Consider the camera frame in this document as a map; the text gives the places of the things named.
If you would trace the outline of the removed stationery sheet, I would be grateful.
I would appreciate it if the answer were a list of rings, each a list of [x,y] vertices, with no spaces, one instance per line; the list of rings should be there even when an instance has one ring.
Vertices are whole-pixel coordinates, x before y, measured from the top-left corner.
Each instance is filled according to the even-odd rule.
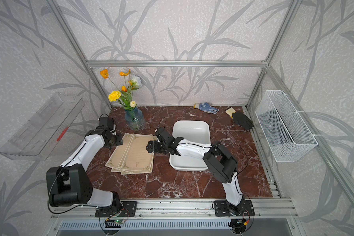
[[[152,173],[152,171],[153,171],[152,167],[149,170],[145,170],[145,171],[127,171],[127,170],[120,170],[118,168],[111,169],[111,172],[120,173],[121,175],[147,174],[147,173]]]
[[[125,152],[129,147],[132,136],[133,134],[125,133],[123,136],[123,144],[115,148],[109,160],[106,162],[105,166],[111,168],[112,172],[121,172],[121,161],[125,157]]]

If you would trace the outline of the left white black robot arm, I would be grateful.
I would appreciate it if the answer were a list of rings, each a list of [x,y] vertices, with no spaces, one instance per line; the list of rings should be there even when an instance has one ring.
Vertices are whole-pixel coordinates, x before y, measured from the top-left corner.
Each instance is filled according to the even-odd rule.
[[[75,152],[60,166],[46,173],[48,207],[92,206],[98,209],[123,207],[116,192],[93,187],[87,168],[102,147],[116,142],[116,129],[99,126],[90,130]]]

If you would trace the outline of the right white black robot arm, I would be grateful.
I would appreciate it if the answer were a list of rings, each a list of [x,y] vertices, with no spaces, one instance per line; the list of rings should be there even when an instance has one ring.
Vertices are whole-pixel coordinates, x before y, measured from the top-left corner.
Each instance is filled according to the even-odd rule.
[[[245,201],[237,175],[238,162],[221,142],[201,144],[183,137],[174,137],[165,128],[155,130],[156,141],[149,141],[146,150],[149,153],[163,153],[188,156],[203,160],[208,170],[221,182],[226,193],[226,203],[231,207],[240,207]]]

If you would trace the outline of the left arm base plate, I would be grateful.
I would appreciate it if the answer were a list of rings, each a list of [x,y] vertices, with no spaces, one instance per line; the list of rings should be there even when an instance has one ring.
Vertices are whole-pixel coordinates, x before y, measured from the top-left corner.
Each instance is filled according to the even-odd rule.
[[[137,201],[121,201],[119,206],[99,207],[95,212],[95,217],[119,216],[131,218],[135,216],[137,203]]]

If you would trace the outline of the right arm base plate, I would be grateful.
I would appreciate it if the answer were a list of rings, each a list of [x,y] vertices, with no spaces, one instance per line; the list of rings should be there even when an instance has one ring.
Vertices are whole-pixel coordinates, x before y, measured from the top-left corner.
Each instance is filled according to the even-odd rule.
[[[235,206],[227,201],[214,201],[212,208],[215,211],[215,216],[241,216],[253,217],[255,216],[253,203],[251,200],[242,199],[241,202]]]

